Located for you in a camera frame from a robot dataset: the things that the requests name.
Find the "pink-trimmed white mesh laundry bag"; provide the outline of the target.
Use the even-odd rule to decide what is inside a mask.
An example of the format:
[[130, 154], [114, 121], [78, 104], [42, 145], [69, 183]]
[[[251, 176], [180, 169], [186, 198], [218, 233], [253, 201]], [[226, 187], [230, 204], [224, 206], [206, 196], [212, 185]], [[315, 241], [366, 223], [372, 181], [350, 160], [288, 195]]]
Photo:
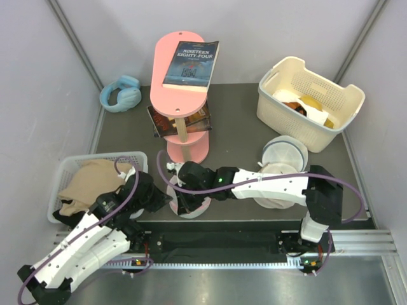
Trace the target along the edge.
[[167, 186], [167, 195], [172, 197], [171, 210], [185, 219], [194, 219], [202, 215], [210, 206], [211, 199], [203, 195], [192, 195]]

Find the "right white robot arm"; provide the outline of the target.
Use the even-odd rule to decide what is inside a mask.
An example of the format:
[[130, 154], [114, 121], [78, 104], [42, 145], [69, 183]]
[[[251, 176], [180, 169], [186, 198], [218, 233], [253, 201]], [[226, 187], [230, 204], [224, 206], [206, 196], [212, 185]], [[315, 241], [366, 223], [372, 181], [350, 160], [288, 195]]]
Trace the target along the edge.
[[312, 251], [330, 226], [342, 220], [343, 185], [324, 167], [312, 165], [293, 174], [250, 172], [237, 167], [204, 168], [187, 161], [176, 163], [172, 172], [183, 192], [192, 196], [227, 199], [283, 200], [307, 208], [297, 235], [298, 246]]

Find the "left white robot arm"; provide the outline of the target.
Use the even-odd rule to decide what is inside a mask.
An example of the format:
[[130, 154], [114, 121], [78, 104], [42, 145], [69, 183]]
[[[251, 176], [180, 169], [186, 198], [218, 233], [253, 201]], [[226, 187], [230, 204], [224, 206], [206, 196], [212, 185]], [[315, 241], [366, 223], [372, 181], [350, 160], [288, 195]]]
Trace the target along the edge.
[[124, 184], [101, 194], [75, 228], [44, 259], [18, 270], [22, 290], [35, 304], [65, 304], [101, 266], [125, 252], [145, 251], [145, 230], [133, 214], [156, 212], [172, 201], [152, 176], [136, 171]]

